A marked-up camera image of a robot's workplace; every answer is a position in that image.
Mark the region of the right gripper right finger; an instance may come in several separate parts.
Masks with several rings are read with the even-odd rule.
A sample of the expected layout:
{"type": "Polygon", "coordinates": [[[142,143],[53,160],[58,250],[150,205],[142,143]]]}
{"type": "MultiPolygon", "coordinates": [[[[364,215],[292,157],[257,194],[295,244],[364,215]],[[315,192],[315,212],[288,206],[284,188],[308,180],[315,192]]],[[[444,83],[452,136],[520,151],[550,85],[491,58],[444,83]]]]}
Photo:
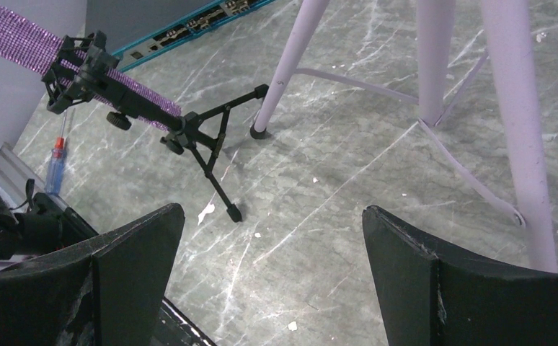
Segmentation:
{"type": "Polygon", "coordinates": [[[390,345],[558,345],[558,274],[482,256],[376,205],[362,225],[390,345]]]}

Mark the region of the purple glitter microphone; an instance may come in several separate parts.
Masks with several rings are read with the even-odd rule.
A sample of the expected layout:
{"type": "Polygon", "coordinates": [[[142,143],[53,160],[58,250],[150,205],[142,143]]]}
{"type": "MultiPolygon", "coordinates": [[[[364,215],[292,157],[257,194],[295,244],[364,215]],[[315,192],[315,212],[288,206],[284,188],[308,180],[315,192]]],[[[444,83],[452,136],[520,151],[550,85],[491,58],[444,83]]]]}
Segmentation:
{"type": "Polygon", "coordinates": [[[62,38],[0,5],[0,56],[2,58],[43,77],[50,65],[47,49],[57,47],[58,41],[62,38]]]}

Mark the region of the lilac perforated music stand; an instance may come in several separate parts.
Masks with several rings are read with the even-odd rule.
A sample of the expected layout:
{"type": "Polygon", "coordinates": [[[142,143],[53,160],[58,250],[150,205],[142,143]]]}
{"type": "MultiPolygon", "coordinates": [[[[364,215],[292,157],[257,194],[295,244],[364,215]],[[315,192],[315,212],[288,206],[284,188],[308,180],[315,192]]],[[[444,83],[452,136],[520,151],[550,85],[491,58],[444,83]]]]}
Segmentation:
{"type": "MultiPolygon", "coordinates": [[[[454,1],[419,1],[416,5],[418,95],[396,92],[337,74],[299,67],[302,56],[328,7],[327,1],[303,1],[283,49],[260,111],[249,130],[263,139],[267,126],[285,89],[296,74],[306,74],[417,105],[416,126],[431,141],[437,141],[434,127],[448,113],[443,105],[444,74],[453,34],[454,1]]],[[[482,1],[482,18],[487,40],[484,59],[492,64],[500,115],[505,131],[508,159],[516,193],[510,204],[490,191],[450,152],[444,156],[455,173],[494,209],[514,220],[526,232],[528,258],[532,268],[557,271],[552,234],[541,111],[536,87],[533,42],[527,1],[482,1]]]]}

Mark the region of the black tripod microphone stand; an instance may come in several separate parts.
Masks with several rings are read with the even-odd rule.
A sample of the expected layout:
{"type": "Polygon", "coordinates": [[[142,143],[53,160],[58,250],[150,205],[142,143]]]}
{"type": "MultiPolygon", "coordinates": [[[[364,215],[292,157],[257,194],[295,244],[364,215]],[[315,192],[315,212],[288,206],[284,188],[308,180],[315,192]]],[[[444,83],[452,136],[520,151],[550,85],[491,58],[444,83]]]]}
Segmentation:
{"type": "Polygon", "coordinates": [[[231,110],[251,99],[264,98],[269,86],[261,84],[206,112],[182,115],[175,103],[119,72],[118,59],[105,50],[105,43],[105,34],[98,31],[87,37],[65,36],[57,47],[47,49],[50,65],[42,80],[50,97],[48,110],[59,114],[97,99],[113,107],[106,119],[121,130],[128,130],[133,119],[158,125],[167,133],[161,143],[177,155],[190,151],[232,221],[242,221],[240,210],[223,191],[213,168],[226,138],[231,110]]]}

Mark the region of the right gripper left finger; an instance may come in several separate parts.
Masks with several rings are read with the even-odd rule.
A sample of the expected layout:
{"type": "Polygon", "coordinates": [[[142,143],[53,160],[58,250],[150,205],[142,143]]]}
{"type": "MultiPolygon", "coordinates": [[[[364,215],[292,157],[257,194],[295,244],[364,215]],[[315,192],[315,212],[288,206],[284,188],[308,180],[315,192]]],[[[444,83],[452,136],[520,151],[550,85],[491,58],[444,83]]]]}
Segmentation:
{"type": "Polygon", "coordinates": [[[0,271],[0,345],[149,345],[184,223],[170,203],[0,271]]]}

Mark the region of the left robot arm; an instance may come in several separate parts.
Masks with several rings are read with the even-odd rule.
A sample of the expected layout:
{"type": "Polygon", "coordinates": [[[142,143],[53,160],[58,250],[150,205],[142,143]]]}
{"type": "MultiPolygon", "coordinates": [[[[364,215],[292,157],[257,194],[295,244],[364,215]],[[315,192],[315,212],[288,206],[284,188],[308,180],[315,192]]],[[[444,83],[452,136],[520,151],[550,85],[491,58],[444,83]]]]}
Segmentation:
{"type": "Polygon", "coordinates": [[[0,271],[99,235],[60,202],[56,196],[35,192],[34,179],[26,181],[20,205],[10,207],[0,196],[0,271]]]}

